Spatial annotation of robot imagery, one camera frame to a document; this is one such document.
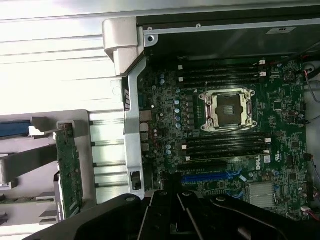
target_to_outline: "green circuit board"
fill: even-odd
[[[179,64],[175,69],[149,71],[138,83],[140,109],[140,137],[144,181],[147,190],[160,189],[162,172],[181,172],[182,176],[210,173],[236,173],[231,179],[195,180],[183,182],[189,190],[199,191],[204,197],[228,194],[248,203],[255,201],[257,189],[265,189],[259,206],[274,213],[301,220],[300,208],[309,200],[306,152],[304,77],[302,64],[290,61],[268,64],[278,59],[249,58],[215,60],[218,65],[256,64],[266,61],[265,77],[255,83],[235,86],[183,86],[179,83]],[[201,130],[206,122],[205,102],[199,94],[210,90],[244,88],[254,91],[252,119],[256,126],[246,133],[268,133],[269,152],[258,155],[223,157],[223,166],[210,165],[216,159],[198,161],[192,169],[178,169],[186,164],[182,151],[185,139],[205,138],[216,133]]]
[[[82,178],[73,126],[71,123],[61,124],[56,132],[56,148],[60,172],[61,199],[64,219],[80,212],[82,207]]]

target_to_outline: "blue pcie slot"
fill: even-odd
[[[185,175],[182,177],[182,183],[190,183],[190,182],[202,182],[208,180],[225,180],[232,179],[234,176],[240,174],[242,169],[239,171],[230,173],[230,172],[218,172],[218,173],[204,173],[204,174],[196,174],[196,175]]]

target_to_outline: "black ram slot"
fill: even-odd
[[[221,143],[221,144],[192,144],[187,146],[187,151],[197,151],[201,149],[232,149],[232,148],[250,148],[251,146],[261,146],[261,147],[267,147],[267,144],[262,141],[248,141],[248,142],[230,142],[230,143]]]
[[[183,75],[183,82],[190,82],[190,81],[199,81],[199,80],[210,80],[210,79],[227,79],[227,80],[236,80],[239,76],[247,77],[259,77],[259,72],[222,72],[222,73],[211,73],[205,74],[202,72],[193,73],[188,75]]]
[[[222,134],[217,133],[211,136],[198,136],[198,137],[188,137],[185,139],[186,143],[207,141],[207,140],[217,140],[217,142],[228,142],[235,140],[258,140],[270,138],[270,134],[266,132],[249,132],[249,133],[234,133],[234,134]]]
[[[219,139],[208,139],[208,140],[197,140],[193,142],[189,142],[187,144],[187,148],[195,147],[195,146],[217,146],[217,145],[241,145],[241,144],[266,144],[266,142],[263,139],[244,139],[244,140],[220,140]]]
[[[265,153],[260,150],[250,150],[250,151],[235,151],[235,152],[221,152],[221,153],[199,153],[193,154],[189,157],[190,161],[197,160],[212,160],[212,159],[225,159],[233,157],[244,157],[244,156],[255,156],[255,155],[264,155]]]
[[[257,62],[239,63],[239,64],[226,64],[216,60],[197,60],[197,61],[184,61],[178,64],[182,66],[183,71],[197,71],[202,69],[232,69],[232,68],[260,68],[263,65]]]
[[[264,146],[251,146],[250,150],[248,148],[243,148],[241,146],[232,146],[229,148],[195,148],[195,149],[187,149],[186,155],[192,156],[197,154],[219,154],[219,153],[233,153],[233,152],[247,152],[247,151],[264,151],[267,150]]]
[[[256,66],[218,66],[217,68],[198,68],[198,69],[190,69],[190,70],[181,70],[178,72],[179,75],[192,75],[198,73],[221,73],[221,72],[229,72],[229,73],[245,73],[245,72],[257,72],[259,73],[259,68]]]
[[[216,86],[234,86],[256,84],[259,78],[237,78],[237,79],[198,79],[197,82],[179,82],[181,88],[200,88],[200,87],[216,87]]]

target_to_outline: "heatsink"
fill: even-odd
[[[256,92],[247,88],[209,90],[199,95],[205,103],[206,122],[201,130],[229,132],[248,130],[258,124],[253,121],[252,96]]]
[[[272,182],[257,182],[249,184],[250,204],[259,208],[272,208],[275,206],[275,190]]]

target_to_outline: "connector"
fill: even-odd
[[[308,206],[302,206],[302,207],[301,207],[301,211],[302,211],[302,212],[308,212],[308,211],[310,211],[310,210],[311,210],[311,208],[308,207]]]

